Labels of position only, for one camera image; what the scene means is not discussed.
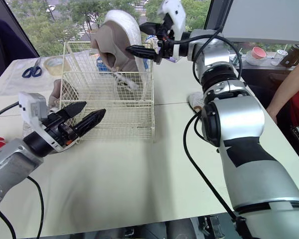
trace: scissors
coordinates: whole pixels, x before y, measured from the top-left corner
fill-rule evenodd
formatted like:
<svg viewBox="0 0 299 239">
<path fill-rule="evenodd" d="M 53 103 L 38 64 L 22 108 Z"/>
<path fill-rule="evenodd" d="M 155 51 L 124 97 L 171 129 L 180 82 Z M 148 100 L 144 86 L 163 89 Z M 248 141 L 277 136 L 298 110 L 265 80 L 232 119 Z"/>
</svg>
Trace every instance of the scissors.
<svg viewBox="0 0 299 239">
<path fill-rule="evenodd" d="M 32 66 L 24 71 L 24 73 L 22 74 L 22 77 L 30 78 L 31 76 L 33 76 L 33 77 L 40 76 L 42 74 L 42 69 L 41 69 L 41 67 L 38 66 L 40 64 L 40 61 L 41 61 L 41 57 L 39 57 L 37 59 L 34 66 Z"/>
</svg>

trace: human arm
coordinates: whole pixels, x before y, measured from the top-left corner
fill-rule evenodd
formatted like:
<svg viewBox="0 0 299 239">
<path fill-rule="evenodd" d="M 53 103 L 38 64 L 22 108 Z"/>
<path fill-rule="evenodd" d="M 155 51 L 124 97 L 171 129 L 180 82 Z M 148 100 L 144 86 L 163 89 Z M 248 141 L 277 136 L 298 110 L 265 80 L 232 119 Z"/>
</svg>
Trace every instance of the human arm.
<svg viewBox="0 0 299 239">
<path fill-rule="evenodd" d="M 299 91 L 299 65 L 286 77 L 277 89 L 273 99 L 267 107 L 270 117 L 277 123 L 277 114 L 292 96 Z"/>
</svg>

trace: window frame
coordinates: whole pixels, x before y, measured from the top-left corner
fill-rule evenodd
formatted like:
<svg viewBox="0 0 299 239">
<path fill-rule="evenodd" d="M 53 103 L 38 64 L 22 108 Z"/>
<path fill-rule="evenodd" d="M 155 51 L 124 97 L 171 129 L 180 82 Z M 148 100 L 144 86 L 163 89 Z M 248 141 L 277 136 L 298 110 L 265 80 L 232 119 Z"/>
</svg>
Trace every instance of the window frame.
<svg viewBox="0 0 299 239">
<path fill-rule="evenodd" d="M 27 47 L 33 52 L 36 57 L 39 57 L 39 53 L 34 48 L 30 39 L 23 31 L 22 27 L 20 26 L 17 19 L 4 0 L 0 0 L 0 19 L 5 21 L 11 27 L 15 34 L 25 43 L 25 45 L 27 45 Z"/>
</svg>

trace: tree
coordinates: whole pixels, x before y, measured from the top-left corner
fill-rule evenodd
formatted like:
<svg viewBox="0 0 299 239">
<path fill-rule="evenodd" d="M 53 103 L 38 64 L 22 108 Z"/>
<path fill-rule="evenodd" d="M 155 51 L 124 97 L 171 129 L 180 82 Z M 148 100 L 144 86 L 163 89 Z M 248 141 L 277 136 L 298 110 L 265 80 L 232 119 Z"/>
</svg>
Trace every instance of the tree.
<svg viewBox="0 0 299 239">
<path fill-rule="evenodd" d="M 71 20 L 53 21 L 46 0 L 12 0 L 9 6 L 40 56 L 62 55 L 64 42 L 78 39 Z"/>
<path fill-rule="evenodd" d="M 161 23 L 161 19 L 157 15 L 157 10 L 161 3 L 162 0 L 149 0 L 149 2 L 145 5 L 148 21 Z M 186 30 L 192 31 L 193 29 L 203 28 L 210 6 L 210 0 L 182 0 L 181 4 L 183 5 L 186 13 Z"/>
<path fill-rule="evenodd" d="M 100 27 L 106 13 L 111 9 L 126 11 L 137 20 L 140 15 L 132 6 L 135 2 L 136 0 L 70 0 L 62 5 L 61 11 L 82 27 L 86 22 L 92 30 L 91 23 L 94 22 Z"/>
</svg>

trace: blue scissors handle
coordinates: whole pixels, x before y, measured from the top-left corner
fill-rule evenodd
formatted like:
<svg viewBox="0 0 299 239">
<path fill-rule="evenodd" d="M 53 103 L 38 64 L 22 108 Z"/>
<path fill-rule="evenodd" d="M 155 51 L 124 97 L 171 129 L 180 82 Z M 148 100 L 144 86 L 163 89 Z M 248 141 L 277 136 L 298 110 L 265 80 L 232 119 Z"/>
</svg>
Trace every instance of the blue scissors handle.
<svg viewBox="0 0 299 239">
<path fill-rule="evenodd" d="M 32 67 L 31 73 L 33 77 L 38 77 L 42 74 L 42 69 L 39 66 Z"/>
<path fill-rule="evenodd" d="M 22 74 L 22 77 L 23 78 L 30 78 L 31 77 L 31 74 L 32 74 L 32 67 L 26 69 L 24 71 L 24 73 Z"/>
<path fill-rule="evenodd" d="M 42 75 L 42 69 L 39 66 L 36 67 L 30 67 L 24 71 L 22 74 L 23 78 L 30 78 L 31 76 L 33 77 L 38 77 Z"/>
</svg>

